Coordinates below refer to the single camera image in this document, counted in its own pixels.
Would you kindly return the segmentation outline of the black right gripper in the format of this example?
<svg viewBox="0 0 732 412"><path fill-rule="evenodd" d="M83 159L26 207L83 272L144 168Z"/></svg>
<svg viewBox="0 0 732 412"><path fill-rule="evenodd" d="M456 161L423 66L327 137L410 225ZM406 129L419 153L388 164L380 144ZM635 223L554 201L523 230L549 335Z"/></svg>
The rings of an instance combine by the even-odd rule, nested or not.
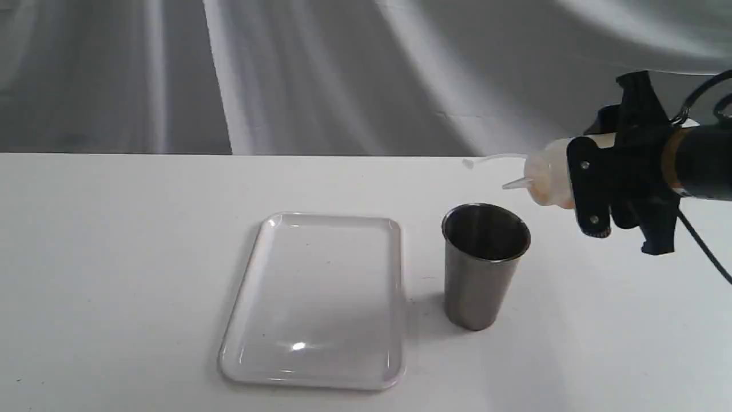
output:
<svg viewBox="0 0 732 412"><path fill-rule="evenodd" d="M622 229L640 229L646 255L667 255L675 251L680 198L663 180L662 151L675 128L647 70L626 73L615 82L622 89L620 103L597 110L583 135L615 134L612 220Z"/></svg>

